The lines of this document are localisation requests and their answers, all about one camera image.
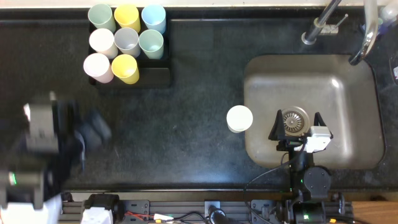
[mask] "faucet handle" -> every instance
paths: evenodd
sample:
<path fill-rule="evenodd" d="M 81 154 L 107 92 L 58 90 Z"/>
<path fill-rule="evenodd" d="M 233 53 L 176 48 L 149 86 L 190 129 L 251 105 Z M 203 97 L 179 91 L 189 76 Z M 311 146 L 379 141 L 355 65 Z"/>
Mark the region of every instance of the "faucet handle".
<path fill-rule="evenodd" d="M 344 17 L 336 24 L 336 25 L 325 25 L 319 35 L 336 35 L 338 33 L 338 27 L 341 25 L 344 20 L 346 20 L 348 14 L 345 14 Z"/>

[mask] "wooden surface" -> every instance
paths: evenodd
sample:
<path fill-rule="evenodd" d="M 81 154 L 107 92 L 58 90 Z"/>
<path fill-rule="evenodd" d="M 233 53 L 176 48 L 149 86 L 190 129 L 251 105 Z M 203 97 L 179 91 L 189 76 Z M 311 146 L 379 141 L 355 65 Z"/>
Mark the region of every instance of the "wooden surface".
<path fill-rule="evenodd" d="M 354 216 L 371 224 L 398 223 L 398 202 L 353 202 Z"/>

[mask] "white cup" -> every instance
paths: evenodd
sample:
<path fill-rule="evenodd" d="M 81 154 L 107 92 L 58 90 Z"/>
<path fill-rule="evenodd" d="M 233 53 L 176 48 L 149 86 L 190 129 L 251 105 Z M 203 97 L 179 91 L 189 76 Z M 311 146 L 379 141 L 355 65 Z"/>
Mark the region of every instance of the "white cup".
<path fill-rule="evenodd" d="M 83 69 L 87 75 L 101 83 L 108 83 L 114 77 L 109 59 L 100 53 L 93 53 L 87 56 Z"/>
<path fill-rule="evenodd" d="M 226 122 L 229 130 L 233 133 L 240 133 L 250 128 L 253 123 L 253 114 L 250 109 L 245 106 L 234 106 L 228 111 Z"/>
<path fill-rule="evenodd" d="M 88 41 L 92 49 L 112 59 L 118 55 L 118 48 L 114 44 L 113 33 L 108 29 L 96 29 L 91 33 Z"/>
<path fill-rule="evenodd" d="M 163 56 L 163 36 L 156 30 L 145 30 L 139 36 L 139 46 L 150 59 Z"/>
<path fill-rule="evenodd" d="M 122 28 L 114 34 L 114 43 L 118 49 L 124 54 L 131 55 L 135 58 L 141 53 L 138 40 L 137 31 L 132 28 Z"/>
<path fill-rule="evenodd" d="M 166 10 L 161 5 L 146 6 L 141 17 L 148 29 L 157 30 L 161 34 L 166 31 Z"/>
<path fill-rule="evenodd" d="M 105 28 L 114 32 L 116 24 L 112 15 L 112 9 L 107 4 L 97 4 L 88 11 L 88 19 L 97 29 Z"/>

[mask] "yellow cup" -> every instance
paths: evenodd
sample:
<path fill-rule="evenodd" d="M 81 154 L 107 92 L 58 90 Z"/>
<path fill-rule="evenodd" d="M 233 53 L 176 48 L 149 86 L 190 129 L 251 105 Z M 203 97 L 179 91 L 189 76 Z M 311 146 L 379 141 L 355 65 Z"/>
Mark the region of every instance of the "yellow cup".
<path fill-rule="evenodd" d="M 134 84 L 139 79 L 137 61 L 131 55 L 122 54 L 113 59 L 112 72 L 127 84 Z"/>
<path fill-rule="evenodd" d="M 138 9 L 133 4 L 125 4 L 117 7 L 114 11 L 114 18 L 122 28 L 132 28 L 137 32 L 141 30 Z"/>

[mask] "green light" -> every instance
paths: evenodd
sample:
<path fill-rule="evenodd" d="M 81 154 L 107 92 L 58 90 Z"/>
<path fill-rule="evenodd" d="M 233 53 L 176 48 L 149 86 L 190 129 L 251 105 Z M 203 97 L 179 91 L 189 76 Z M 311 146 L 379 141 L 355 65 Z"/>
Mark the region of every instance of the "green light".
<path fill-rule="evenodd" d="M 15 173 L 12 173 L 12 181 L 14 182 L 14 185 L 17 185 L 17 179 L 15 178 Z"/>

